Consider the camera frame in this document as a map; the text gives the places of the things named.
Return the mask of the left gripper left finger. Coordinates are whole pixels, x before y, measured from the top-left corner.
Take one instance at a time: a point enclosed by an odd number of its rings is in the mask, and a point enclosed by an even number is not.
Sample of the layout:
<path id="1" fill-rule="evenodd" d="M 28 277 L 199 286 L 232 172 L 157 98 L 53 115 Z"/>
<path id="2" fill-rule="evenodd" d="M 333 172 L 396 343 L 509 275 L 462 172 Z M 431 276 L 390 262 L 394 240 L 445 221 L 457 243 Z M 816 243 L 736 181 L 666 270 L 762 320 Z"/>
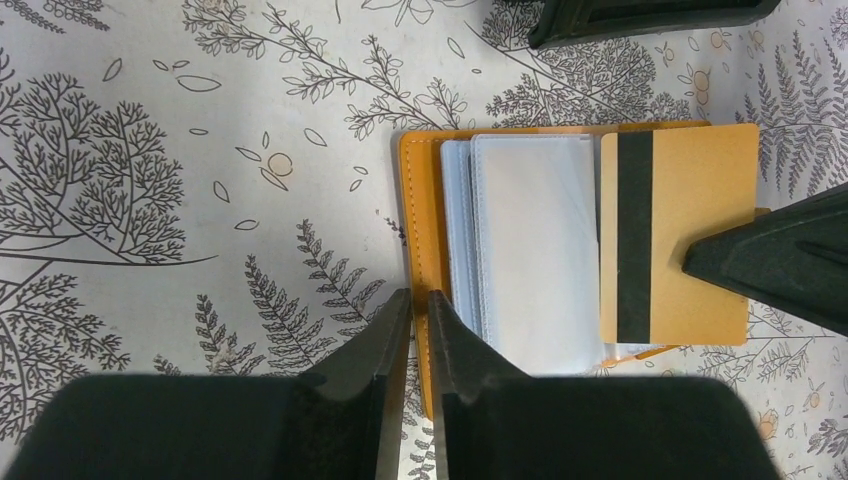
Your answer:
<path id="1" fill-rule="evenodd" d="M 298 377 L 298 471 L 306 479 L 395 479 L 412 299 L 396 290 L 356 336 Z"/>

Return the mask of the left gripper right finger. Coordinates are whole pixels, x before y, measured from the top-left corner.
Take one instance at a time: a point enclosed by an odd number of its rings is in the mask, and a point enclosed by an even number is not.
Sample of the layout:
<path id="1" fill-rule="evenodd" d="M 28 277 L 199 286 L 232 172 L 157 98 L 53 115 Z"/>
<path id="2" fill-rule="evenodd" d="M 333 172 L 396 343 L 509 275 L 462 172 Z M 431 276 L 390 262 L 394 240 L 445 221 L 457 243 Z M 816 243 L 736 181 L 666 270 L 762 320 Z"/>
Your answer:
<path id="1" fill-rule="evenodd" d="M 463 324 L 441 290 L 429 293 L 428 329 L 437 475 L 500 479 L 513 455 L 491 397 L 529 376 Z"/>

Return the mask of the gold card black stripe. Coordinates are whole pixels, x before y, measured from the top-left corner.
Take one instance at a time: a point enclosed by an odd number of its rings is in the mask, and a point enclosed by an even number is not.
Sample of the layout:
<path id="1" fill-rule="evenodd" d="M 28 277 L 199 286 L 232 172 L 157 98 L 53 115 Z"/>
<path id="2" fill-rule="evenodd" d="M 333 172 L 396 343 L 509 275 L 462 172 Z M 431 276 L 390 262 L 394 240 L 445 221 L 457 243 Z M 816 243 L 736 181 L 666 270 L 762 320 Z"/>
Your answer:
<path id="1" fill-rule="evenodd" d="M 600 139 L 600 335 L 607 343 L 738 346 L 748 301 L 687 275 L 696 241 L 755 217 L 759 128 L 620 131 Z"/>

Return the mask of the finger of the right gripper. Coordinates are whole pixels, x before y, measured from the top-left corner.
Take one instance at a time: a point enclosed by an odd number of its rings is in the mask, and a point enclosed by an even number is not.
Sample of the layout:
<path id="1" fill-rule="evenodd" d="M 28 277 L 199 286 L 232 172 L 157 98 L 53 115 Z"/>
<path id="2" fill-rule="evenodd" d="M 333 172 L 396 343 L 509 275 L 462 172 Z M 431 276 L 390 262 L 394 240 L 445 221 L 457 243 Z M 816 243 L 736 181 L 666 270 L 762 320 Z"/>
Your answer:
<path id="1" fill-rule="evenodd" d="M 847 334 L 847 186 L 694 242 L 687 275 Z"/>

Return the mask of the yellow leather card holder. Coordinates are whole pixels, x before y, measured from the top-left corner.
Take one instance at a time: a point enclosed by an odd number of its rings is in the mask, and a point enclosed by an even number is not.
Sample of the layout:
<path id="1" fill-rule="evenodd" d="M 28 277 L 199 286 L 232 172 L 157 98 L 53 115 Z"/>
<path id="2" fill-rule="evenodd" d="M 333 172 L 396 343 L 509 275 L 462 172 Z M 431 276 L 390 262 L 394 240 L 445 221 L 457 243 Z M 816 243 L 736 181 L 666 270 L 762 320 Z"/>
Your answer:
<path id="1" fill-rule="evenodd" d="M 755 219 L 760 130 L 752 123 L 717 125 L 669 121 L 595 126 L 497 128 L 497 135 L 532 137 L 587 134 L 596 138 L 650 131 L 653 152 L 672 160 L 674 172 L 655 174 L 655 180 L 676 180 L 675 186 L 655 193 L 654 225 L 679 229 L 680 247 L 662 243 L 672 264 L 654 272 L 653 283 L 668 300 L 660 300 L 652 319 L 658 355 L 681 345 L 743 344 L 748 320 L 747 302 L 739 294 L 685 276 L 682 262 L 691 243 Z M 428 329 L 428 297 L 433 290 L 455 297 L 449 272 L 449 239 L 444 200 L 441 147 L 448 141 L 469 141 L 481 130 L 410 131 L 399 138 L 398 163 L 407 239 L 408 269 L 422 391 L 422 405 L 434 418 Z"/>

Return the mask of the black plastic card box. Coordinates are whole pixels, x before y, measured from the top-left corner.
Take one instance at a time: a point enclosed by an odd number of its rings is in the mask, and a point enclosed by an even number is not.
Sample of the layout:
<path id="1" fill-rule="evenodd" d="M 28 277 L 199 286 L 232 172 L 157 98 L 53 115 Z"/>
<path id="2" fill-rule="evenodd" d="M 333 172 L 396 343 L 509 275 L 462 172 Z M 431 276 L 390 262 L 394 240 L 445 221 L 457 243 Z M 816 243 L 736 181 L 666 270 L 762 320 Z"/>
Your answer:
<path id="1" fill-rule="evenodd" d="M 528 33 L 532 49 L 680 30 L 754 23 L 770 15 L 778 0 L 563 0 L 545 1 Z"/>

